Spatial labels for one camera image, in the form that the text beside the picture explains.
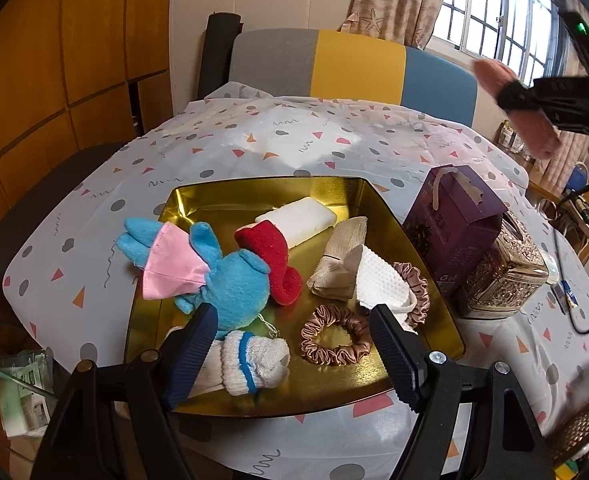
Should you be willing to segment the red christmas sock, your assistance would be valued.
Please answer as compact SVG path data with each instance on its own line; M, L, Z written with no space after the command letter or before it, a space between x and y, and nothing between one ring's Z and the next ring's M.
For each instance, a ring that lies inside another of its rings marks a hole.
M235 233L240 248L260 257L270 268L270 296L280 306L294 304L301 295L303 280L289 264L289 249L281 232L270 221L244 226Z

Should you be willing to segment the brown satin scrunchie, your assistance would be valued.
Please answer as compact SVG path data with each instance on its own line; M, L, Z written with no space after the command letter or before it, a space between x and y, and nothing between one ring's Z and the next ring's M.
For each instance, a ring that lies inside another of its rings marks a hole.
M321 304L300 330L300 352L319 366L347 366L372 350L369 325L363 315L335 304Z

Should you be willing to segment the white towel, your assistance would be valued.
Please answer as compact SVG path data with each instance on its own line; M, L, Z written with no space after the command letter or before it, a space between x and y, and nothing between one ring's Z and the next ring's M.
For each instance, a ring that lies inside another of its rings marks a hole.
M254 219L255 223L262 221L276 226L291 249L334 226L337 216L315 198L304 197Z

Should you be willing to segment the white waffle cloth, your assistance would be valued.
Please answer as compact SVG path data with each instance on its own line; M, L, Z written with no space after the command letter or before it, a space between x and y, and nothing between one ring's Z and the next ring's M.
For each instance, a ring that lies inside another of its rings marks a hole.
M417 306L417 298L391 264L363 244L351 249L342 263L355 273L354 295L361 307L372 310L384 304L403 330L414 331L409 326L409 312Z

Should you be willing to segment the beige towel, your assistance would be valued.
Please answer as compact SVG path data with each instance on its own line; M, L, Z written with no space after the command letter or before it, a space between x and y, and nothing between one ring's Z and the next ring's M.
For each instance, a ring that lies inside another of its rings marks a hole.
M360 247L366 234L367 218L363 216L343 220L334 227L323 256L307 281L314 295L340 301L353 297Z

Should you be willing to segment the patterned white tablecloth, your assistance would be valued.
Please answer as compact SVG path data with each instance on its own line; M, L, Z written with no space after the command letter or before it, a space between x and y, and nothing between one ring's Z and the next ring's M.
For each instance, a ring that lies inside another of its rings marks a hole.
M543 434L589 400L589 277L575 251L526 199L528 177L473 129L401 106L275 98L230 82L126 144L58 200L12 259L3 286L25 328L58 362L124 355L136 276L114 242L127 217L159 216L178 186L260 176L361 177L399 218L432 167L466 165L554 255L577 306L541 287L503 321L462 320L464 362L507 363Z

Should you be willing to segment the grey yellow blue sofa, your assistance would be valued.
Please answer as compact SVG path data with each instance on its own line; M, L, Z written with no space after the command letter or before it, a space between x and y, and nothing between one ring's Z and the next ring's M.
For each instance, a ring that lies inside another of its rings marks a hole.
M273 96L313 96L402 105L470 127L475 77L454 63L373 37L307 28L243 32L229 79Z

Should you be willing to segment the white knitted glove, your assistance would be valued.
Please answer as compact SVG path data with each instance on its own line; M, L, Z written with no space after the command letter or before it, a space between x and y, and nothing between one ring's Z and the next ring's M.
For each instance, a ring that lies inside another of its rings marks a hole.
M289 376L290 350L285 339L256 336L247 330L219 330L196 376L184 352L173 366L178 380L171 392L184 401L225 390L231 396L277 388Z

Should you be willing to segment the ornate gold tissue box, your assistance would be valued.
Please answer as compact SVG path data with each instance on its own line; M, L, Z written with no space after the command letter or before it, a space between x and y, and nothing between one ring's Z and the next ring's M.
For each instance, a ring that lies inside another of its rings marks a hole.
M500 234L463 285L462 316L510 318L548 278L549 269L523 222L505 212Z

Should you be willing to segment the pink satin scrunchie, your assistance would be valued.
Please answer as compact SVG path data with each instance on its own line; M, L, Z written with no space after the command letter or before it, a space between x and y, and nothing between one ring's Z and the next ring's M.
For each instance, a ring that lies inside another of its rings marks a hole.
M421 270L409 262L396 262L393 267L404 281L409 284L409 290L413 292L416 304L407 313L406 325L411 330L416 330L427 320L430 309L430 295L428 292L428 281L421 275Z

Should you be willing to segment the blue pink plush toy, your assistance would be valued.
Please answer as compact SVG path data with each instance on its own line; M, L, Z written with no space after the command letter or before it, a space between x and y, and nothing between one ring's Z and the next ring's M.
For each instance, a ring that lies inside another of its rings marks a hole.
M124 220L116 247L142 271L142 298L171 299L190 315L200 304L217 310L217 336L250 325L270 296L270 267L254 252L225 255L206 222L185 231L172 222Z

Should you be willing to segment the wicker basket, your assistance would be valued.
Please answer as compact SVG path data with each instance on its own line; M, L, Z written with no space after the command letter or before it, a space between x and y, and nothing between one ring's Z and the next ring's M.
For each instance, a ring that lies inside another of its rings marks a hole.
M547 438L554 467L559 467L589 444L589 402L569 416Z

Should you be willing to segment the purple cardboard box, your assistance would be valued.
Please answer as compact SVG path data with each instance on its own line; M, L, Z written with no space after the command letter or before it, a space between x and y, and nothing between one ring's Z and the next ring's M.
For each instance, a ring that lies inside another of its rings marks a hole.
M403 229L440 289L450 295L477 268L507 208L473 168L429 170Z

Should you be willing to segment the black rolled mat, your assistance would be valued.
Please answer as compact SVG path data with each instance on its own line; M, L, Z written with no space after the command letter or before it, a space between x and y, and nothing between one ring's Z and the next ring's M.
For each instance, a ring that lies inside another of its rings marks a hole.
M228 81L232 47L242 32L241 16L235 13L212 13L204 33L197 98L208 94Z

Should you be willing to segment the blue folding chair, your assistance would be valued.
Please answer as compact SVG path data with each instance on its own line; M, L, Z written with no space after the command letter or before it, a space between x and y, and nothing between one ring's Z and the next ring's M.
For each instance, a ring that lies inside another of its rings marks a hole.
M589 170L584 162L576 162L564 188L564 193L580 191L589 183Z

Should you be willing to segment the window with grille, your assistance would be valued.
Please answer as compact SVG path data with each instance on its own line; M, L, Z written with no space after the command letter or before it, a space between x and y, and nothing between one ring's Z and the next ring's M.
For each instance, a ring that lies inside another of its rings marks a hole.
M494 58L525 84L559 75L567 41L563 0L443 0L432 44L446 42L470 58Z

